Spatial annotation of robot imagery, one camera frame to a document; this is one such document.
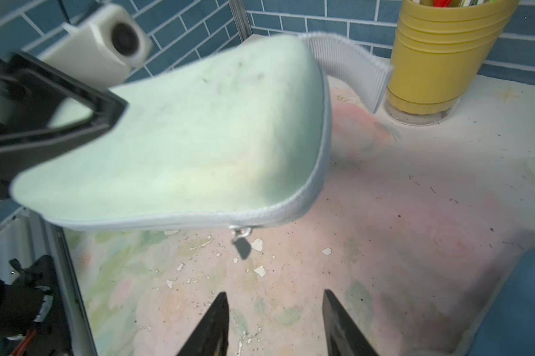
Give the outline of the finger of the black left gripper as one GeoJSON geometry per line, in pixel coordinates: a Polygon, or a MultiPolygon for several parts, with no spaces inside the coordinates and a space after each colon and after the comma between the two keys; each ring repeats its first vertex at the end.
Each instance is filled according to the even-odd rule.
{"type": "Polygon", "coordinates": [[[0,59],[0,182],[109,132],[127,102],[19,52],[0,59]],[[66,99],[91,112],[58,128],[48,125],[66,99]]]}

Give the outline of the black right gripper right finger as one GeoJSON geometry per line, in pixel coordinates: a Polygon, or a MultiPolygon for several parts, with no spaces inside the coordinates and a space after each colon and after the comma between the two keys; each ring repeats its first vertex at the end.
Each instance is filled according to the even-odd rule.
{"type": "Polygon", "coordinates": [[[322,315],[329,356],[378,356],[335,294],[325,289],[322,315]]]}

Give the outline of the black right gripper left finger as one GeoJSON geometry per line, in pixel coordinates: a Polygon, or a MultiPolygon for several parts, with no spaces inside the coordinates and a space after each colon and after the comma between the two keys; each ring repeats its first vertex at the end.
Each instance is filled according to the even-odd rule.
{"type": "Polygon", "coordinates": [[[229,342],[230,307],[226,292],[220,292],[177,356],[226,356],[229,342]]]}

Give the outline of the grey case front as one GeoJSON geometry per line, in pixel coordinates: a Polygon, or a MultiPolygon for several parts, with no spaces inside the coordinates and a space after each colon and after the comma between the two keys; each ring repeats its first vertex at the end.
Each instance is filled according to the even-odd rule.
{"type": "Polygon", "coordinates": [[[116,86],[128,106],[100,138],[17,174],[12,198],[78,231],[256,228],[304,216],[328,171],[328,80],[369,112],[393,68],[321,32],[262,37],[116,86]]]}

